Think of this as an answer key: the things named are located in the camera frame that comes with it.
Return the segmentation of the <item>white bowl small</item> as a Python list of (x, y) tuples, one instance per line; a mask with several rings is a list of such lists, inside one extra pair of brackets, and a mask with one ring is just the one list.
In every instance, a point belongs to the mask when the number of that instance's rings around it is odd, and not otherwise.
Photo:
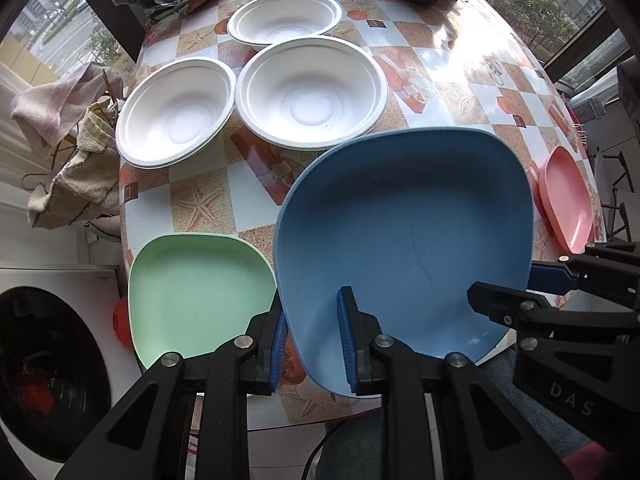
[(324, 35), (342, 16), (334, 0), (253, 0), (232, 14), (227, 32), (235, 41), (262, 50), (291, 39)]

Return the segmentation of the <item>red round object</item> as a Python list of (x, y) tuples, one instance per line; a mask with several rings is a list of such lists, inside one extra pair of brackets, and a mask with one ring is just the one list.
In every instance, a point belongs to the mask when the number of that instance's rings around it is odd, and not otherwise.
[(128, 299), (126, 297), (119, 298), (116, 302), (112, 314), (112, 325), (113, 332), (120, 343), (128, 349), (134, 348), (129, 324)]

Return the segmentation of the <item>pink square plate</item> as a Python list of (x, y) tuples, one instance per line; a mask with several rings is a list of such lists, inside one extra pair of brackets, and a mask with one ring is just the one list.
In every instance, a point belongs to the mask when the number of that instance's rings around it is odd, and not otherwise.
[(591, 200), (575, 159), (556, 146), (538, 174), (539, 196), (552, 232), (564, 252), (581, 254), (593, 225)]

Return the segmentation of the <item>green square plate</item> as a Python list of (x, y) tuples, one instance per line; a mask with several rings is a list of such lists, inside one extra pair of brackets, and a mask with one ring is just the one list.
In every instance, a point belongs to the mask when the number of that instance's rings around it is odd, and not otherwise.
[(134, 257), (128, 309), (132, 342), (145, 368), (167, 352), (185, 358), (216, 350), (271, 306), (276, 279), (245, 240), (213, 233), (153, 238)]

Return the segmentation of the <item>blue square plate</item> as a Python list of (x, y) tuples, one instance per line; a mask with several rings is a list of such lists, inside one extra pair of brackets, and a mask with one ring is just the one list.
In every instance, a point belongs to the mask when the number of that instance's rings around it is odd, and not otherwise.
[(337, 294), (414, 351), (484, 359), (506, 329), (466, 300), (475, 282), (524, 289), (533, 250), (525, 170), (492, 133), (424, 128), (332, 148), (295, 181), (273, 237), (278, 292), (299, 361), (348, 396)]

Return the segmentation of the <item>white bowl large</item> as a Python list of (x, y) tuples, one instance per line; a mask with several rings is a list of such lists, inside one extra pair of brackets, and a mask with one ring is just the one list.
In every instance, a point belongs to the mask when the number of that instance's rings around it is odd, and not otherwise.
[(370, 131), (388, 84), (368, 52), (346, 40), (273, 44), (241, 70), (235, 104), (252, 133), (280, 148), (322, 151)]

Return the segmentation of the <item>pink white towel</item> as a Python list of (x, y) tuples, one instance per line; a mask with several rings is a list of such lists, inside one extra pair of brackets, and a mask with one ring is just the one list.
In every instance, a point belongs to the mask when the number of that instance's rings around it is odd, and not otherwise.
[(107, 92), (103, 73), (119, 99), (124, 81), (116, 70), (89, 63), (63, 78), (19, 93), (11, 103), (11, 118), (36, 155), (49, 156), (85, 116), (87, 108)]

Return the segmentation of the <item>beige cloth bag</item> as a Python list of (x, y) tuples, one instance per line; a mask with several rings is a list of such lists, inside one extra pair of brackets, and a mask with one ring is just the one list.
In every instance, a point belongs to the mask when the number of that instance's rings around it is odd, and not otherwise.
[(55, 230), (119, 213), (119, 154), (113, 122), (116, 107), (101, 98), (79, 123), (73, 156), (45, 186), (29, 196), (31, 226)]

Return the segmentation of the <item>white washing machine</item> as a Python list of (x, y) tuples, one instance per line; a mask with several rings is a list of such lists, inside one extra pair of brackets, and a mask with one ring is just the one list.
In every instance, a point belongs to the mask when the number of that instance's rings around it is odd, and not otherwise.
[(139, 379), (109, 266), (2, 266), (1, 441), (14, 479), (52, 479)]

